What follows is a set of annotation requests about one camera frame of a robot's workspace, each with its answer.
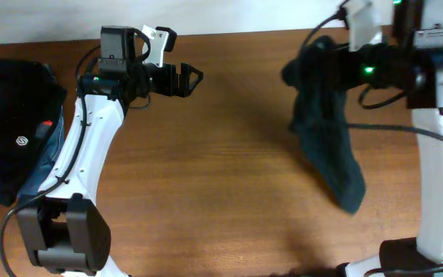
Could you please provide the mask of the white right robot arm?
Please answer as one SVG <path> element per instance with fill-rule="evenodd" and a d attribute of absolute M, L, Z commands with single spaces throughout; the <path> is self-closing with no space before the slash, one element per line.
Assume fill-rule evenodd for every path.
<path fill-rule="evenodd" d="M 348 56 L 368 86 L 406 93 L 409 131 L 417 135 L 421 224 L 412 238 L 387 240 L 377 255 L 341 265 L 343 276 L 443 276 L 443 0 L 396 1 L 392 34 L 382 39 L 370 1 L 343 5 Z"/>

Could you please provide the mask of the dark green t-shirt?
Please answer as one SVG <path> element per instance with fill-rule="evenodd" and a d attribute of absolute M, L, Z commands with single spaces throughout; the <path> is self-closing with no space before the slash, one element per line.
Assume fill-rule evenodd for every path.
<path fill-rule="evenodd" d="M 289 129 L 298 136 L 304 156 L 322 177 L 339 208 L 355 214 L 366 193 L 361 167 L 352 151 L 345 116 L 346 91 L 331 84 L 337 62 L 331 57 L 338 44 L 323 35 L 281 70 L 282 81 L 297 92 Z"/>

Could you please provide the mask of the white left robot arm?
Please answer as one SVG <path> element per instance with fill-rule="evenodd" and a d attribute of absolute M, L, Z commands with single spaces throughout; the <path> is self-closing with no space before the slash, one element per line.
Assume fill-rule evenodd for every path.
<path fill-rule="evenodd" d="M 78 63 L 71 128 L 47 178 L 13 209 L 30 263 L 61 276 L 120 276 L 112 231 L 97 207 L 99 178 L 116 132 L 138 98 L 186 98 L 202 71 L 168 64 L 176 32 L 105 26 Z"/>

